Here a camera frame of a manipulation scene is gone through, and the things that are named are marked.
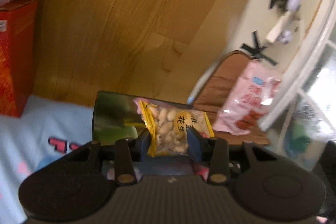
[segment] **snack bag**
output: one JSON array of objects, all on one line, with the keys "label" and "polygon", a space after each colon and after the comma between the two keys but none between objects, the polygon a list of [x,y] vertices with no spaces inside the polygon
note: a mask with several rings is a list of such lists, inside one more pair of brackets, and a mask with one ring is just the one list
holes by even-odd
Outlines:
[{"label": "snack bag", "polygon": [[268,113],[280,82],[276,71],[266,69],[257,60],[250,61],[218,112],[213,129],[249,134],[257,120]]},{"label": "snack bag", "polygon": [[186,155],[186,130],[194,127],[204,138],[214,137],[205,112],[166,108],[139,101],[142,117],[151,134],[149,156]]}]

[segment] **white wall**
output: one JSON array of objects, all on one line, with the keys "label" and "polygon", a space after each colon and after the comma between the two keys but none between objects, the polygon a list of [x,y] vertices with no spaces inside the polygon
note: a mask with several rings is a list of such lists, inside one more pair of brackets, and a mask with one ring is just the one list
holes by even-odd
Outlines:
[{"label": "white wall", "polygon": [[[260,41],[263,42],[267,33],[272,29],[278,20],[278,11],[276,7],[269,10],[270,0],[249,0],[241,18],[241,22],[223,51],[226,54],[230,51],[239,49],[242,43],[253,45],[251,33],[258,31]],[[301,45],[301,40],[305,36],[305,32],[310,27],[316,10],[318,9],[320,0],[303,0],[300,9],[301,23],[297,22],[297,26],[301,26],[299,32],[294,33],[293,40],[288,45],[277,44],[264,51],[264,53],[278,62],[276,70],[284,72],[289,66],[295,53]]]}]

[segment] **light blue blanket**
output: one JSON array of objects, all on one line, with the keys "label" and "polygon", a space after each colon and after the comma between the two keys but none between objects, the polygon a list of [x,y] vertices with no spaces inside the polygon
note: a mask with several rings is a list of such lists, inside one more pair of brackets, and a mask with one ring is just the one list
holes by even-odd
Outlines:
[{"label": "light blue blanket", "polygon": [[89,142],[92,112],[31,96],[20,119],[0,116],[0,224],[25,221],[19,185],[30,173]]}]

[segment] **ribbed black surface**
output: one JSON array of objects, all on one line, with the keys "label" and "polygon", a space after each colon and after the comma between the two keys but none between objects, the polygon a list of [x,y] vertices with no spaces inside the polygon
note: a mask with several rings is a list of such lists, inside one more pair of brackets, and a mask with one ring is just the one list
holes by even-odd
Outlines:
[{"label": "ribbed black surface", "polygon": [[[46,223],[28,220],[26,224]],[[266,224],[242,209],[227,188],[206,184],[199,176],[144,176],[133,186],[119,187],[96,214],[71,224]],[[292,224],[318,223],[315,218]]]}]

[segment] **green object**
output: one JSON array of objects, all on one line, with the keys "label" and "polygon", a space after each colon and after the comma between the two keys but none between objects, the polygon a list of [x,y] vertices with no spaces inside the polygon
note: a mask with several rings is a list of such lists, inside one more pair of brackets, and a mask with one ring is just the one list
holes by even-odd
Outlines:
[{"label": "green object", "polygon": [[93,110],[92,140],[99,141],[102,145],[112,145],[120,139],[137,138],[146,128],[136,104],[139,99],[167,107],[193,108],[190,105],[98,91]]},{"label": "green object", "polygon": [[291,132],[290,148],[297,153],[304,153],[311,142],[311,139],[307,136],[305,126],[298,121],[293,122]]}]

